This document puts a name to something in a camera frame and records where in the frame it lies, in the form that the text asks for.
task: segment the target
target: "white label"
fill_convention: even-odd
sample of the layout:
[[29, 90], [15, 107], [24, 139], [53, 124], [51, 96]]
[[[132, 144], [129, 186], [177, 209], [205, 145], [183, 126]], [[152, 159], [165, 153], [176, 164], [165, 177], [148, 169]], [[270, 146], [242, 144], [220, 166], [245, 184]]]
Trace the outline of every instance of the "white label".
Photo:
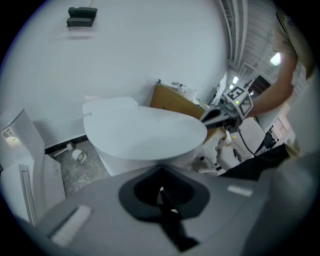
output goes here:
[[248, 188], [239, 187], [236, 185], [230, 185], [228, 186], [227, 190], [229, 192], [244, 196], [244, 197], [251, 197], [253, 191]]
[[5, 139], [13, 136], [10, 128], [6, 129], [6, 130], [2, 133], [2, 135], [3, 135], [3, 137], [4, 137]]

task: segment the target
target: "ceiling light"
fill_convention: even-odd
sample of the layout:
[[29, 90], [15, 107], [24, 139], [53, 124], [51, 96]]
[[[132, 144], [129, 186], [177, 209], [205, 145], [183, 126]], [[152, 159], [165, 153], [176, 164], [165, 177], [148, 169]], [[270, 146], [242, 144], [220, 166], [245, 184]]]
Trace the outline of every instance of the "ceiling light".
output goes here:
[[238, 81], [239, 81], [239, 78], [235, 76], [235, 77], [233, 78], [232, 83], [236, 84], [236, 83], [238, 83]]
[[271, 59], [270, 62], [274, 66], [278, 66], [281, 63], [281, 55], [280, 52], [277, 52]]

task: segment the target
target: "black floor trim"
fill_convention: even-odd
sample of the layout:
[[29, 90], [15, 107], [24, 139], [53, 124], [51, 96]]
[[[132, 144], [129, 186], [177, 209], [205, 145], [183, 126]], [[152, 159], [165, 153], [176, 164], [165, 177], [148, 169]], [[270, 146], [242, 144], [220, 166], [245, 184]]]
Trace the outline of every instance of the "black floor trim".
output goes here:
[[68, 143], [78, 144], [78, 143], [81, 143], [81, 142], [85, 142], [87, 140], [88, 140], [87, 135], [83, 135], [83, 136], [80, 136], [78, 138], [73, 138], [73, 139], [64, 141], [62, 143], [59, 143], [57, 145], [54, 145], [54, 146], [46, 148], [44, 150], [44, 153], [49, 155], [49, 154], [52, 154], [52, 153], [54, 153], [56, 151], [63, 150], [67, 146]]

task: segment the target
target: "white wall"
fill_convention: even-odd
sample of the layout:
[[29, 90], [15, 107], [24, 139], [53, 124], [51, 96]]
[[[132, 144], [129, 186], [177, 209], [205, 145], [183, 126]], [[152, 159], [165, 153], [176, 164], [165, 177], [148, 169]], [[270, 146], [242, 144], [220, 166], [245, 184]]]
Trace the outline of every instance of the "white wall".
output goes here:
[[213, 0], [95, 0], [93, 27], [69, 30], [68, 8], [90, 2], [47, 2], [2, 66], [0, 112], [26, 108], [46, 147], [85, 133], [85, 96], [145, 104], [160, 78], [205, 98], [227, 69], [225, 24]]

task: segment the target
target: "toilet seat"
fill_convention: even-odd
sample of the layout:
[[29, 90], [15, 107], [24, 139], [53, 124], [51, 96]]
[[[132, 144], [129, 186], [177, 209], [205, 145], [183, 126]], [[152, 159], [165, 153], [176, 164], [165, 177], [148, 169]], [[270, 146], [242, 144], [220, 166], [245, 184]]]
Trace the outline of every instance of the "toilet seat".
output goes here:
[[83, 123], [97, 149], [126, 160], [174, 158], [194, 150], [207, 136], [205, 125], [192, 116], [133, 104], [91, 109]]

